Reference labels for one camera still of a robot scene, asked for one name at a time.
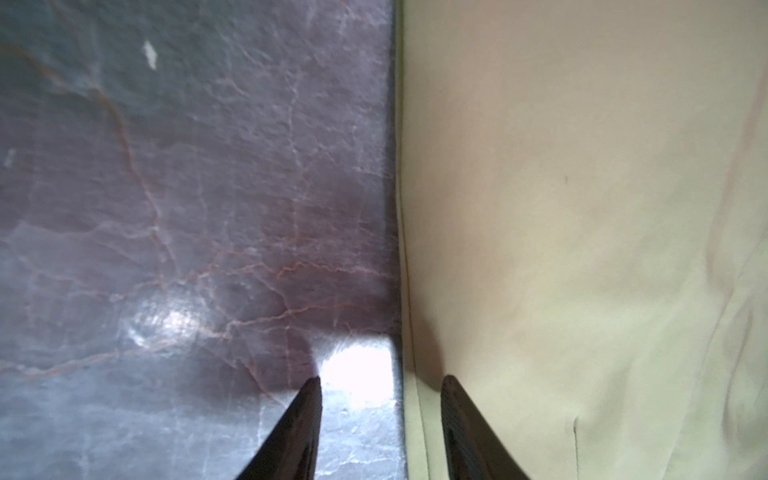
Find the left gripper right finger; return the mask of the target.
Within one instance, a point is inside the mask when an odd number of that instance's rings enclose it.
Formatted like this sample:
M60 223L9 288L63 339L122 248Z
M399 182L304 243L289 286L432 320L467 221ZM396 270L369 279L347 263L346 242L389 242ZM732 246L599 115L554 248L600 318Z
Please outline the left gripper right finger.
M440 408L451 480L529 479L453 375L443 378Z

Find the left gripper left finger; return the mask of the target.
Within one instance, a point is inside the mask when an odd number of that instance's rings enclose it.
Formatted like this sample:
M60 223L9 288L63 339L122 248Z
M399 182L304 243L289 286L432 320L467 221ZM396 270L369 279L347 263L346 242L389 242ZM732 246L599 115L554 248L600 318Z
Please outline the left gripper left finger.
M321 381L313 377L302 385L236 480L314 479L321 419Z

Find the olive green skirt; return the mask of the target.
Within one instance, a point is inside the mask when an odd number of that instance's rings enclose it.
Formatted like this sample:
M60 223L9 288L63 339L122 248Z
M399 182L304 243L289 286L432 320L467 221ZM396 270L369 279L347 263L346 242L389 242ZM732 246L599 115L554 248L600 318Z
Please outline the olive green skirt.
M455 376L532 479L767 475L767 5L406 1L413 479Z

